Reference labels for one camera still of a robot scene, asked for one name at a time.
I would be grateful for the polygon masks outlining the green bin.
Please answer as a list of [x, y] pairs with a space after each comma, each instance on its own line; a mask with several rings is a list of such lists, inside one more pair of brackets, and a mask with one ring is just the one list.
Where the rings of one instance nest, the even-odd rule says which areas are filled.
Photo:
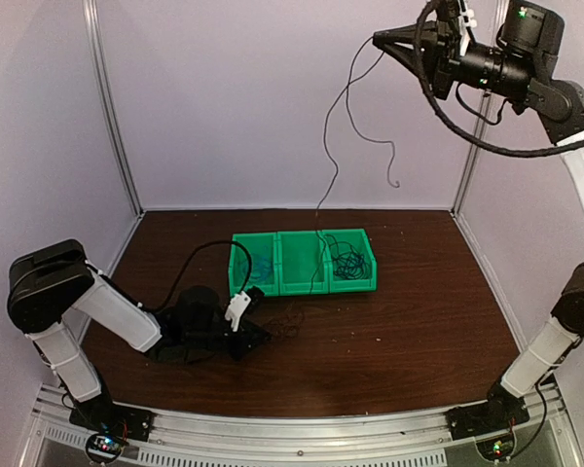
[[331, 294], [375, 292], [378, 264], [364, 229], [323, 230]]
[[328, 261], [316, 231], [277, 233], [279, 295], [323, 295], [329, 292]]
[[228, 283], [230, 295], [236, 294], [244, 283], [247, 273], [249, 279], [244, 287], [259, 287], [267, 297], [279, 295], [278, 248], [276, 233], [235, 233], [232, 241], [240, 243], [249, 253], [248, 263], [243, 250], [235, 245], [231, 247], [228, 265]]

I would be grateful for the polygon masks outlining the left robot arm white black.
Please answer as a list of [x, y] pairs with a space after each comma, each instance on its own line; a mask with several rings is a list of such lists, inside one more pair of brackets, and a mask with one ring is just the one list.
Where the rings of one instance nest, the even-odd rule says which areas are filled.
[[260, 288], [243, 284], [221, 305], [213, 289], [197, 285], [148, 308], [96, 268], [76, 239], [16, 259], [9, 281], [11, 321], [100, 432], [114, 430], [121, 413], [101, 396], [102, 378], [65, 324], [67, 312], [85, 314], [155, 362], [191, 364], [218, 353], [239, 361], [272, 338], [247, 317], [264, 297]]

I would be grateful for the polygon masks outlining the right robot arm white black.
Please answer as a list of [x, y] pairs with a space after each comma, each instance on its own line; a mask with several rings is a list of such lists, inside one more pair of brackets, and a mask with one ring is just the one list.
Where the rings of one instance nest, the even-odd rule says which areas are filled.
[[[465, 2], [429, 1], [414, 24], [377, 31], [371, 42], [417, 77], [435, 115], [460, 138], [508, 158], [560, 157], [584, 213], [584, 89], [554, 77], [563, 18], [530, 1], [511, 1], [495, 45], [477, 42], [472, 27]], [[454, 85], [501, 96], [517, 114], [534, 111], [550, 147], [503, 148], [462, 129], [438, 104]], [[516, 414], [516, 400], [546, 379], [583, 338], [584, 263], [575, 268], [541, 331], [490, 390], [479, 411], [484, 426], [501, 428]]]

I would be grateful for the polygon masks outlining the left circuit board with LEDs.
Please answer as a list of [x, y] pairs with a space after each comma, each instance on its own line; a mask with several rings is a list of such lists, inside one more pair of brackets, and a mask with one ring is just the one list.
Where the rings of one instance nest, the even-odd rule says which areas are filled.
[[109, 434], [91, 434], [85, 442], [85, 454], [97, 463], [113, 462], [123, 453], [127, 442]]

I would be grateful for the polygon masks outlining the circuit board with leds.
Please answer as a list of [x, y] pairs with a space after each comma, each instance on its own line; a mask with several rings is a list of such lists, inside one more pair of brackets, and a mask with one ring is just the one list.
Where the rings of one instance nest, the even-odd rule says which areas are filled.
[[489, 462], [505, 460], [513, 454], [515, 447], [515, 437], [510, 434], [481, 439], [476, 442], [478, 453]]
[[85, 442], [85, 454], [97, 463], [113, 462], [123, 453], [127, 442], [109, 434], [91, 434]]

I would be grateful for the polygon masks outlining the right circuit board with LEDs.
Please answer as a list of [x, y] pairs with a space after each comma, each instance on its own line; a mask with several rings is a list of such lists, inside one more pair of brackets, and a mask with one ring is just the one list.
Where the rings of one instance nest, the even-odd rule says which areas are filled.
[[481, 439], [476, 442], [478, 453], [489, 462], [505, 460], [513, 454], [515, 447], [515, 437], [510, 434]]

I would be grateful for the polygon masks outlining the right aluminium frame post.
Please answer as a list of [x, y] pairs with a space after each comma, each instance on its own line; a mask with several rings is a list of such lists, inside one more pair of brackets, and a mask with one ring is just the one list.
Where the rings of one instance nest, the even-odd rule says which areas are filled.
[[[500, 26], [504, 23], [507, 7], [508, 1], [497, 0], [493, 2], [493, 21], [491, 26], [491, 34], [493, 38], [498, 32]], [[495, 101], [495, 97], [493, 97], [488, 91], [483, 90], [476, 112], [482, 115], [485, 119], [489, 120], [491, 118], [492, 106], [494, 105]], [[487, 122], [485, 122], [481, 117], [477, 117], [472, 134], [478, 139], [483, 139], [488, 127], [489, 125]], [[455, 219], [460, 216], [464, 207], [480, 154], [481, 149], [478, 146], [474, 144], [469, 146], [465, 166], [461, 174], [454, 205], [452, 208], [452, 215]]]

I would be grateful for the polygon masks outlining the aluminium frame post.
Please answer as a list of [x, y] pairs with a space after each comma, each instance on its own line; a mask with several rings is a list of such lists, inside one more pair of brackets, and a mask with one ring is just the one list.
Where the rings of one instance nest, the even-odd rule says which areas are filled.
[[140, 217], [144, 214], [144, 209], [128, 162], [125, 143], [120, 129], [120, 122], [112, 95], [97, 2], [94, 0], [83, 0], [82, 7], [85, 28], [91, 49], [93, 74], [100, 97], [103, 120], [108, 132], [111, 149], [119, 170], [120, 179], [128, 197], [130, 209], [136, 217]]
[[[493, 38], [498, 32], [500, 26], [504, 23], [507, 7], [508, 1], [497, 0], [493, 2], [493, 21], [491, 26], [491, 34]], [[495, 97], [493, 97], [488, 91], [483, 90], [476, 112], [482, 115], [485, 119], [489, 120], [491, 118], [492, 106], [494, 105], [495, 101]], [[483, 139], [488, 127], [489, 125], [487, 122], [485, 122], [481, 117], [477, 117], [472, 134], [478, 139]], [[454, 205], [452, 208], [452, 215], [455, 219], [460, 216], [464, 207], [480, 154], [481, 149], [478, 146], [474, 144], [469, 146], [465, 166], [461, 174]]]

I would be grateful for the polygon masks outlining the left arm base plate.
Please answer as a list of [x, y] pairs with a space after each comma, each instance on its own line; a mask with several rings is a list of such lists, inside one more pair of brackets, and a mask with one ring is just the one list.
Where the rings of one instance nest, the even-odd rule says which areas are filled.
[[76, 401], [69, 415], [71, 424], [122, 440], [147, 442], [153, 425], [151, 411], [115, 404], [101, 397]]

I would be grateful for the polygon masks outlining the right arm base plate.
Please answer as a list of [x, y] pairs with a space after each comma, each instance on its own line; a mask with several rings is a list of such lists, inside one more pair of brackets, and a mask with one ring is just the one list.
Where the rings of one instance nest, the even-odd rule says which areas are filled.
[[529, 412], [521, 404], [509, 407], [501, 402], [487, 401], [450, 409], [446, 412], [446, 421], [452, 439], [457, 441], [506, 430], [512, 422], [526, 423]]

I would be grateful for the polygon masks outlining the front aluminium rail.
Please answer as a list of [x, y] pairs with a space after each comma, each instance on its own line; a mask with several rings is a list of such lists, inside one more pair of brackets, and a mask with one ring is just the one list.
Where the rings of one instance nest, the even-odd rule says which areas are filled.
[[495, 440], [514, 442], [512, 466], [582, 466], [556, 384], [526, 398], [529, 421], [456, 439], [447, 411], [321, 418], [227, 417], [152, 410], [146, 441], [131, 440], [115, 466], [490, 466]]

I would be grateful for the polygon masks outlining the left aluminium frame post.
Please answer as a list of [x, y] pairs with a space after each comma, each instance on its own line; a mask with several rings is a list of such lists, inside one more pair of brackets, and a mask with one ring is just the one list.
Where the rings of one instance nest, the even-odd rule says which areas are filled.
[[85, 28], [91, 49], [93, 74], [100, 97], [103, 120], [108, 132], [111, 149], [119, 170], [120, 179], [128, 197], [130, 209], [136, 217], [140, 217], [144, 214], [144, 209], [128, 162], [125, 143], [120, 129], [120, 122], [112, 95], [97, 2], [94, 0], [83, 0], [82, 7]]

